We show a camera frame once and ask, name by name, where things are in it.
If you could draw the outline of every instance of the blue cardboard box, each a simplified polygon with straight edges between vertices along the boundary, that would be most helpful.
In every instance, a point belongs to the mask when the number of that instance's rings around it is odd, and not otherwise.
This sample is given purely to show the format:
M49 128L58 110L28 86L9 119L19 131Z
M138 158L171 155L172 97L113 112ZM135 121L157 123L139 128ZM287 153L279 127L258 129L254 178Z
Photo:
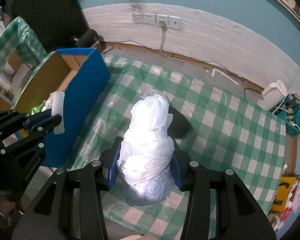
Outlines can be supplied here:
M45 137L44 166L60 167L65 164L76 137L110 78L100 53L94 48L57 49L38 66L23 89L15 109L31 112L47 100L50 93L64 91L63 121L65 132Z

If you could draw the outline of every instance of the electrical outlet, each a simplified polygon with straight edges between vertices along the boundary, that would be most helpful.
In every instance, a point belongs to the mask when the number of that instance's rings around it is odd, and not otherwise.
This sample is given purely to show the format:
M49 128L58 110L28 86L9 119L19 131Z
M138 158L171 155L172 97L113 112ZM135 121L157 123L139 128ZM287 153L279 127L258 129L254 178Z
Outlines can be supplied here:
M166 24L166 26L169 26L169 16L168 15L157 14L156 18L157 18L157 25L160 25L159 22L163 21Z
M169 27L182 28L182 18L169 15Z
M143 13L133 12L132 21L135 23L145 23L145 17Z
M145 23L155 25L155 14L154 13L144 13Z

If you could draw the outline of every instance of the green checkered tablecloth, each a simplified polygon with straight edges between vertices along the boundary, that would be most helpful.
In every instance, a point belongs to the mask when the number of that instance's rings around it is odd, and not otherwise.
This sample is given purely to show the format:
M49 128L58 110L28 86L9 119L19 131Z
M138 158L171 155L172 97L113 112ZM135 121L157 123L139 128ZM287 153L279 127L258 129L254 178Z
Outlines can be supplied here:
M21 17L15 18L0 36L0 74L14 50L21 62L29 64L39 64L47 55L34 31Z
M284 122L227 91L191 76L132 59L104 56L111 79L80 131L66 167L78 169L110 149L130 123L130 110L148 89L163 91L187 117L193 130L178 144L209 169L232 168L268 213L283 166ZM211 192L210 238L215 235L215 193ZM126 204L118 179L103 194L104 216L127 228L159 239L179 239L188 193L176 188L167 200L143 207Z

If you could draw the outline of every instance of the bag-wrapped object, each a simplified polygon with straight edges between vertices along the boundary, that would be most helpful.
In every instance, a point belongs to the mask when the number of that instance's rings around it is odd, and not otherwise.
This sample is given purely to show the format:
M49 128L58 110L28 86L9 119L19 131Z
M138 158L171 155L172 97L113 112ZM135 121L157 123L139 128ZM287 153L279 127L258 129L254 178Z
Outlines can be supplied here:
M163 201L174 188L170 171L174 146L167 135L172 114L168 109L164 95L153 94L138 101L131 110L132 119L117 161L130 206Z

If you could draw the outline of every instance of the blue gripper pad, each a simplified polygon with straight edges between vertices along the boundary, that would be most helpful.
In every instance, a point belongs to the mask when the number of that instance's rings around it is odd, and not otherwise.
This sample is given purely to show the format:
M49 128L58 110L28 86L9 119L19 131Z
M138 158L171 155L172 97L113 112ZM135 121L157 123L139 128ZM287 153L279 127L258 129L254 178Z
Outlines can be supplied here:
M171 169L172 169L174 184L178 187L179 190L181 190L182 189L182 173L181 173L181 167L179 165L179 162L178 162L175 152L173 152L173 155L172 155Z
M109 170L108 170L108 182L106 184L108 190L112 188L112 186L115 184L115 181L118 176L118 167L117 167L117 160L119 159L120 156L120 149L121 149L121 142L123 141L122 137L117 137L114 141L114 144L111 148L111 152L114 155L111 160L111 163L109 165Z
M28 123L26 124L26 129L31 129L35 124L44 121L45 119L48 119L51 117L52 109L45 110L43 112L36 113L29 117Z

